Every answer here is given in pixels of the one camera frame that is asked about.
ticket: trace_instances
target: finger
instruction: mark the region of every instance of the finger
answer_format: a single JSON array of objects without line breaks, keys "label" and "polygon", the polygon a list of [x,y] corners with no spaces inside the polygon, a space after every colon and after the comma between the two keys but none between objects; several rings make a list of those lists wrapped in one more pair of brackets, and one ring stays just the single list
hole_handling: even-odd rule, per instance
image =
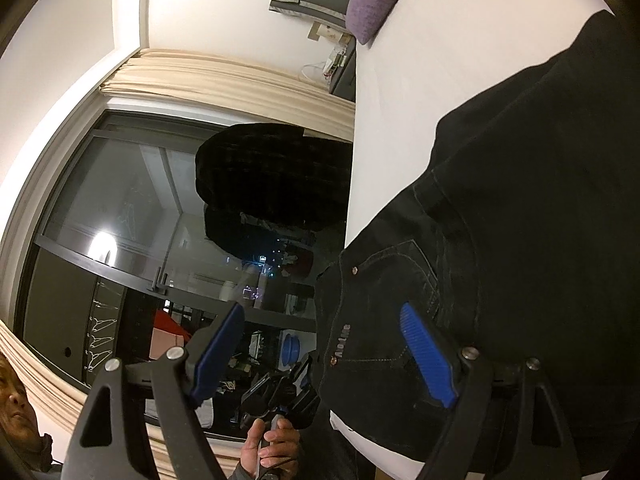
[{"label": "finger", "polygon": [[261,458],[268,458],[270,456],[295,458],[298,456],[298,444],[295,442],[282,442],[280,444],[271,444],[269,447],[263,447],[260,450]]},{"label": "finger", "polygon": [[260,418],[254,421],[251,429],[246,434],[246,441],[244,442],[245,449],[258,449],[262,434],[264,433],[264,421]]},{"label": "finger", "polygon": [[[282,464],[285,460],[286,458],[280,456],[272,456],[270,458],[263,458],[262,460],[260,460],[260,465],[262,467],[277,467],[278,464]],[[283,464],[279,469],[284,469],[284,471],[287,472],[296,471],[298,469],[298,461],[292,460],[291,462],[287,462],[286,464]]]},{"label": "finger", "polygon": [[297,430],[273,430],[264,434],[267,442],[300,442],[300,433]]},{"label": "finger", "polygon": [[279,427],[281,430],[293,430],[293,429],[294,429],[294,428],[293,428],[293,424],[291,424],[291,423],[289,422],[289,420],[288,420],[288,419],[286,419],[286,418],[279,418],[279,419],[278,419],[278,427]]}]

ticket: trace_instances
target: blue rubber pad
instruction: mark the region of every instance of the blue rubber pad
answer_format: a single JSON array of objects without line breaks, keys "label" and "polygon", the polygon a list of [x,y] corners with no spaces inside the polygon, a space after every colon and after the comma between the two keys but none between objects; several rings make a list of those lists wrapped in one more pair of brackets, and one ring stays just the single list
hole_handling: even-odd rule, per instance
[{"label": "blue rubber pad", "polygon": [[438,348],[414,308],[405,303],[400,311],[400,330],[420,369],[431,397],[450,408],[457,399],[451,365]]},{"label": "blue rubber pad", "polygon": [[244,332],[244,309],[236,304],[219,330],[214,334],[203,352],[194,371],[193,388],[190,397],[196,406],[210,399],[216,393],[238,343]]}]

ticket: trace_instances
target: white fabric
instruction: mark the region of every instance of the white fabric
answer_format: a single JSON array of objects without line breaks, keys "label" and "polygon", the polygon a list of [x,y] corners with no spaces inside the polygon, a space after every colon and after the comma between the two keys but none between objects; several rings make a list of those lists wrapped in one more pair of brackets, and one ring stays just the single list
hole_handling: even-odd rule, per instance
[{"label": "white fabric", "polygon": [[427,167],[438,120],[567,48],[603,0],[399,0],[358,45],[347,243]]}]

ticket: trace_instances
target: beige curtain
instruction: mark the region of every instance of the beige curtain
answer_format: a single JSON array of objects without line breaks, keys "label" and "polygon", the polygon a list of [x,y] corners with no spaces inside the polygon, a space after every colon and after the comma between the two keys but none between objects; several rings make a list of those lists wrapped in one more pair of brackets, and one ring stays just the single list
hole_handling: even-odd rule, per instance
[{"label": "beige curtain", "polygon": [[240,60],[145,49],[101,90],[113,96],[160,96],[239,110],[353,142],[354,103],[291,74]]},{"label": "beige curtain", "polygon": [[[0,351],[6,355],[24,382],[34,406],[60,428],[72,433],[86,398],[85,394],[51,372],[2,322],[0,322]],[[175,479],[162,431],[150,425],[146,428],[161,478]],[[231,475],[238,464],[239,449],[225,446],[212,446],[212,449],[224,472],[228,476]]]}]

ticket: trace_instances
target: metal screw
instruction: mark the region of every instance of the metal screw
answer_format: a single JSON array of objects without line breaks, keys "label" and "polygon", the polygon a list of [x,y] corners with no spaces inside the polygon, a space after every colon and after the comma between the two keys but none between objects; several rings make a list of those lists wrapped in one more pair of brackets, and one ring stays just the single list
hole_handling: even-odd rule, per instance
[{"label": "metal screw", "polygon": [[475,361],[480,357],[480,352],[477,348],[474,348],[473,346],[465,346],[462,349],[462,357],[465,358],[467,361]]},{"label": "metal screw", "polygon": [[184,348],[181,346],[174,346],[169,348],[166,351],[167,358],[171,359],[171,361],[175,361],[176,359],[180,359],[184,355]]},{"label": "metal screw", "polygon": [[119,359],[109,359],[104,364],[104,369],[107,370],[108,372],[114,372],[118,368],[120,368],[120,360]]},{"label": "metal screw", "polygon": [[529,370],[537,372],[538,370],[540,370],[541,366],[542,364],[540,363],[539,359],[536,359],[535,357],[530,357],[529,359],[527,359],[527,368]]}]

